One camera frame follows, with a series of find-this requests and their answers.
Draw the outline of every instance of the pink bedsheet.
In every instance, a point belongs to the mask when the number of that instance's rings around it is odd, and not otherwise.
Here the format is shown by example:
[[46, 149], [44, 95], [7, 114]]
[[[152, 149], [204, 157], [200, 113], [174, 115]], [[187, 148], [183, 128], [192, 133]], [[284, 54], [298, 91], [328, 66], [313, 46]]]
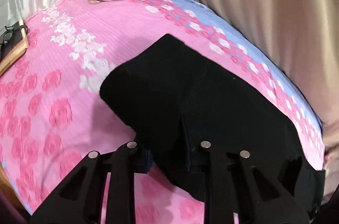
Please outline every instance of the pink bedsheet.
[[[62, 0], [27, 25], [29, 49], [0, 81], [0, 160], [30, 212], [88, 152], [111, 152], [133, 139], [133, 131], [101, 101], [99, 87], [115, 66], [168, 32], [276, 104], [262, 81], [211, 49], [208, 36], [187, 32], [144, 2]], [[308, 149], [309, 134], [298, 132], [306, 157], [322, 169], [323, 145]], [[136, 175], [135, 188], [137, 223], [203, 223], [203, 203], [172, 186], [156, 167]]]

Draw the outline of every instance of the book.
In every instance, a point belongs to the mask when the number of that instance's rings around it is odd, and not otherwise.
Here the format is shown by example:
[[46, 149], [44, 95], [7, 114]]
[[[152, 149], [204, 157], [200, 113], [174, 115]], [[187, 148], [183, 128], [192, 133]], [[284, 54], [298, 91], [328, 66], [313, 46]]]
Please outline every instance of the book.
[[20, 20], [11, 26], [14, 28], [13, 36], [6, 44], [3, 41], [6, 33], [2, 34], [0, 37], [0, 40], [3, 42], [1, 45], [0, 76], [25, 54], [26, 49], [29, 46], [26, 29], [21, 28], [15, 30], [15, 28], [23, 25], [23, 20]]

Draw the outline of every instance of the black bracket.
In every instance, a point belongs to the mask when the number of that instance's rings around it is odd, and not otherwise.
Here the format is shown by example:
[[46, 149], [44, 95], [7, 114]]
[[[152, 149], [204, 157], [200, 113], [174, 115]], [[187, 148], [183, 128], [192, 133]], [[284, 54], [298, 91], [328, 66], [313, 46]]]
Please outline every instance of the black bracket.
[[[234, 224], [233, 212], [238, 212], [241, 224], [309, 224], [293, 196], [248, 151], [230, 154], [209, 142], [200, 148], [208, 157], [202, 167], [204, 224]], [[90, 152], [35, 211], [30, 224], [100, 223], [107, 173], [106, 224], [135, 224], [134, 173], [147, 173], [150, 161], [149, 151], [136, 142], [103, 155]], [[263, 187], [268, 194], [262, 193]]]

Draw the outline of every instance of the pink rose pattern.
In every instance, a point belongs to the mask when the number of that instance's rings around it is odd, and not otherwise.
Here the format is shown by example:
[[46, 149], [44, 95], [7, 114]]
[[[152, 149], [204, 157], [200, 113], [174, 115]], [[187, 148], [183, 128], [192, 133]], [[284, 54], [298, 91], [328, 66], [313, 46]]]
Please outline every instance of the pink rose pattern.
[[61, 137], [56, 133], [50, 133], [45, 140], [43, 152], [46, 156], [55, 156], [61, 148]]
[[37, 74], [33, 74], [27, 77], [25, 84], [23, 85], [22, 91], [26, 94], [30, 94], [37, 86]]
[[[28, 34], [29, 48], [34, 49], [38, 44], [37, 35], [39, 30], [34, 30]], [[38, 161], [40, 152], [44, 156], [58, 156], [63, 150], [61, 137], [58, 133], [50, 133], [45, 139], [44, 145], [40, 148], [40, 143], [31, 134], [31, 123], [40, 110], [43, 100], [41, 93], [35, 93], [38, 85], [36, 73], [29, 74], [30, 63], [26, 56], [21, 57], [13, 68], [16, 68], [15, 80], [0, 84], [0, 99], [7, 99], [4, 105], [4, 115], [0, 116], [0, 139], [8, 135], [13, 139], [10, 151], [12, 157], [20, 166], [20, 177], [15, 179], [18, 195], [22, 201], [26, 202], [34, 211], [49, 195], [50, 191], [37, 184], [34, 174], [34, 165]], [[61, 84], [61, 71], [55, 70], [47, 73], [45, 79], [40, 82], [43, 91], [56, 89]], [[20, 101], [21, 95], [31, 95], [27, 115], [16, 116], [15, 111]], [[50, 125], [61, 128], [67, 126], [72, 121], [71, 105], [67, 98], [58, 99], [50, 105]], [[0, 143], [0, 162], [2, 162], [3, 147]], [[72, 168], [81, 160], [81, 154], [70, 152], [57, 158], [60, 177], [66, 176]]]
[[41, 97], [42, 97], [41, 94], [34, 95], [29, 102], [28, 112], [32, 116], [35, 116], [39, 111], [39, 106], [40, 106], [40, 103], [41, 103]]
[[45, 81], [42, 85], [42, 90], [47, 91], [50, 88], [56, 88], [59, 86], [60, 82], [61, 82], [60, 70], [53, 71], [46, 76]]
[[141, 179], [142, 195], [146, 198], [156, 198], [161, 195], [164, 189], [161, 183], [152, 179], [150, 176], [145, 176]]
[[203, 212], [203, 203], [196, 200], [184, 200], [180, 203], [179, 210], [182, 220], [193, 220], [198, 213]]
[[135, 207], [135, 219], [140, 224], [156, 224], [160, 217], [152, 203], [140, 204]]
[[0, 138], [2, 138], [5, 134], [5, 124], [6, 124], [6, 117], [0, 116]]
[[65, 127], [72, 121], [72, 109], [68, 99], [56, 100], [50, 110], [50, 125]]
[[69, 152], [64, 154], [60, 161], [60, 179], [65, 176], [81, 161], [81, 154], [78, 152]]

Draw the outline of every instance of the blue bedsheet section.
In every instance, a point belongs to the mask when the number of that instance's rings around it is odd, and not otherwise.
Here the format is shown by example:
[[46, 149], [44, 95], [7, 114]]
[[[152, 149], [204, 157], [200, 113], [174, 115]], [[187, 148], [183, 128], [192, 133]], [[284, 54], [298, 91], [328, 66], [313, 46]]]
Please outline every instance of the blue bedsheet section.
[[194, 0], [171, 0], [177, 7], [184, 10], [190, 10], [194, 12], [200, 22], [204, 25], [211, 25], [221, 28], [227, 38], [236, 44], [244, 46], [248, 54], [257, 63], [265, 63], [271, 71], [273, 77], [280, 81], [284, 87], [284, 91], [290, 97], [294, 96], [297, 101], [297, 105], [300, 109], [303, 109], [305, 118], [311, 119], [312, 126], [316, 128], [317, 133], [320, 135], [322, 131], [322, 124], [319, 117], [314, 113], [310, 104], [306, 101], [300, 90], [290, 81], [290, 79], [274, 64], [268, 57], [262, 53], [257, 47], [251, 44], [243, 35], [229, 25], [225, 20], [217, 16], [211, 9], [205, 5], [198, 3]]

